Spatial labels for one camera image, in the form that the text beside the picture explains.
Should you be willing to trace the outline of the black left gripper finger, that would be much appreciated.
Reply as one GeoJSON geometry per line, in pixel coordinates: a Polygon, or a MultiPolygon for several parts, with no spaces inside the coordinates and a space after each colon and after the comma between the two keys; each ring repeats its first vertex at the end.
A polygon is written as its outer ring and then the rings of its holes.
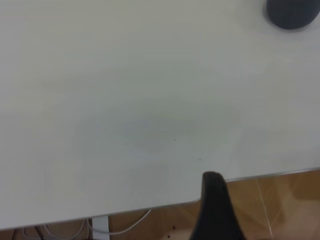
{"type": "Polygon", "coordinates": [[[192,240],[244,240],[227,184],[220,173],[202,175],[201,206],[192,240]]]}

